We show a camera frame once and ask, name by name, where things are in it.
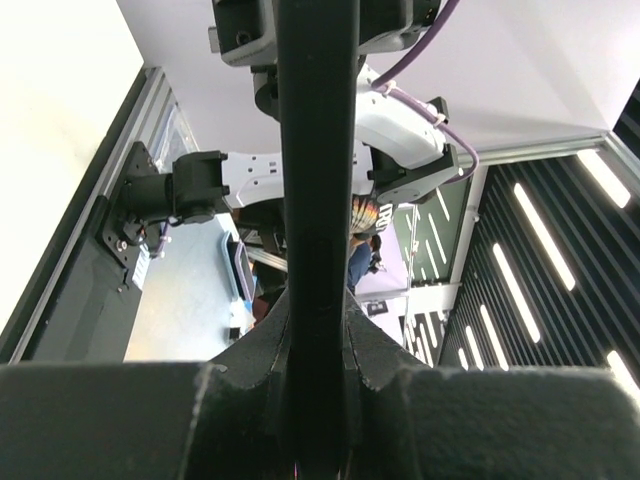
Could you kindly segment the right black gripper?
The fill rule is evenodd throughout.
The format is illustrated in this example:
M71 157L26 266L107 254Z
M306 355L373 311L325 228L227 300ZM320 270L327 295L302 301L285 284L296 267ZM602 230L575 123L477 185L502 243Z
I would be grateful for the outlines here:
M214 1L208 29L211 51L235 67L276 62L276 1ZM413 46L434 23L439 1L361 1L358 54L390 53Z

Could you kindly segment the black phone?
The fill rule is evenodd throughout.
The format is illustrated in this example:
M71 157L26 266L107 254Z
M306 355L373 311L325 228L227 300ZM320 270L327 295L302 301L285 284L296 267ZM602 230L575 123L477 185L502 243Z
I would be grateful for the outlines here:
M357 1L282 1L278 90L289 270L288 396L303 479L345 456L342 336L351 208Z

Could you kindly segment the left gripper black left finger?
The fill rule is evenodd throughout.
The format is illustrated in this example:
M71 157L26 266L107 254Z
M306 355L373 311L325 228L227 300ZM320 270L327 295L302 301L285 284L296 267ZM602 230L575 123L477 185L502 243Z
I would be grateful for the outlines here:
M5 479L289 479L269 430L289 297L207 362L1 369Z

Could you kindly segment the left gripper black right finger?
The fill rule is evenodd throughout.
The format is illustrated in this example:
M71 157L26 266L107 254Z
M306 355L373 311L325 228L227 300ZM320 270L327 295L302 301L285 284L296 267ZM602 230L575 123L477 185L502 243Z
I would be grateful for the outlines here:
M353 479L635 479L639 397L599 368L432 368L348 299Z

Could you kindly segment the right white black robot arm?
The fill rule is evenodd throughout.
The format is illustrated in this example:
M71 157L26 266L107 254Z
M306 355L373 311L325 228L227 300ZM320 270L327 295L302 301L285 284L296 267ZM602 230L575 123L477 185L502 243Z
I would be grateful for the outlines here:
M445 102L399 89L368 64L411 63L455 9L441 1L216 1L211 50L253 77L256 107L280 127L271 154L198 151L162 173L134 166L119 189L128 228L204 223L233 213L242 229L283 234L337 215L352 237L383 230L404 203L464 180Z

